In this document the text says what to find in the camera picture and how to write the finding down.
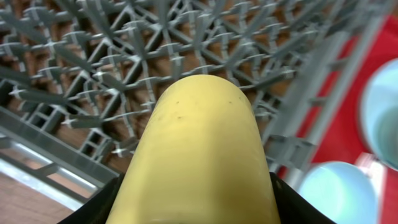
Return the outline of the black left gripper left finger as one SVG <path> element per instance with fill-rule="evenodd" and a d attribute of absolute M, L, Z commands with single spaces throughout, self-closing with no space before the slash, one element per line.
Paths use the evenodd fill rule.
<path fill-rule="evenodd" d="M 58 224 L 105 224 L 124 179 L 124 174 L 109 181 L 99 193 Z"/>

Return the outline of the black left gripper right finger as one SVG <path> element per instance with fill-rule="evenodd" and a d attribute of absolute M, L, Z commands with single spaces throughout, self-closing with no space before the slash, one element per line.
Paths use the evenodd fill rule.
<path fill-rule="evenodd" d="M 269 174 L 281 224 L 335 224 L 275 173 Z"/>

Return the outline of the small light blue saucer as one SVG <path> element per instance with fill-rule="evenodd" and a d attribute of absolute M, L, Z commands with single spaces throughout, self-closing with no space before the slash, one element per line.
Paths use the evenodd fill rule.
<path fill-rule="evenodd" d="M 365 173 L 352 164 L 332 161 L 313 167 L 298 193 L 335 223 L 378 222 L 376 191 Z"/>

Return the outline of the yellow plastic cup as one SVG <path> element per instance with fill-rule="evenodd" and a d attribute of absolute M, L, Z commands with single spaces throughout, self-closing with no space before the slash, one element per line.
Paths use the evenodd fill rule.
<path fill-rule="evenodd" d="M 279 223 L 249 100 L 214 75 L 160 97 L 107 219 L 118 223 Z"/>

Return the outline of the light green bowl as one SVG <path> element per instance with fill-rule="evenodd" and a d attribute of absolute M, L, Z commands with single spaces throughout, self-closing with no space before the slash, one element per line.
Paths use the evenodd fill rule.
<path fill-rule="evenodd" d="M 397 170 L 397 107 L 385 110 L 377 120 L 374 136 L 378 158 Z"/>

